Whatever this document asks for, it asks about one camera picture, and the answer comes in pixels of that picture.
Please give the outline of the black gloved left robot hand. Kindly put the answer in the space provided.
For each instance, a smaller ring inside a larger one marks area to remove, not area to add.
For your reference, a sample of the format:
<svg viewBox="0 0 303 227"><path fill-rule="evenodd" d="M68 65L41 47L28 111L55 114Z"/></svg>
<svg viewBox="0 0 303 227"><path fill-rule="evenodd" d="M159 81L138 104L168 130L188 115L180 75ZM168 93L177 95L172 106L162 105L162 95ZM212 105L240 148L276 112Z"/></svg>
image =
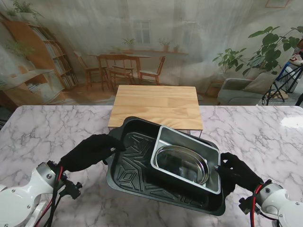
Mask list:
<svg viewBox="0 0 303 227"><path fill-rule="evenodd" d="M121 151L125 151L125 146L120 140L108 134L94 134L63 156L58 165L64 171L78 172Z"/></svg>

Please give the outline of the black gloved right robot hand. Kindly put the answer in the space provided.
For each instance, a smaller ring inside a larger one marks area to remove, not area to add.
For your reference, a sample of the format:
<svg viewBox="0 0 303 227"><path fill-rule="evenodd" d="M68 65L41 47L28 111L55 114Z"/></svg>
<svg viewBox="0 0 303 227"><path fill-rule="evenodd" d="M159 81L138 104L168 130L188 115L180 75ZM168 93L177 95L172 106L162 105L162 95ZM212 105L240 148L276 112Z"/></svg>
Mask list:
<svg viewBox="0 0 303 227"><path fill-rule="evenodd" d="M236 185L254 192L264 181L249 166L232 153L221 154L221 164L215 167L221 178L224 194L227 196L235 190Z"/></svg>

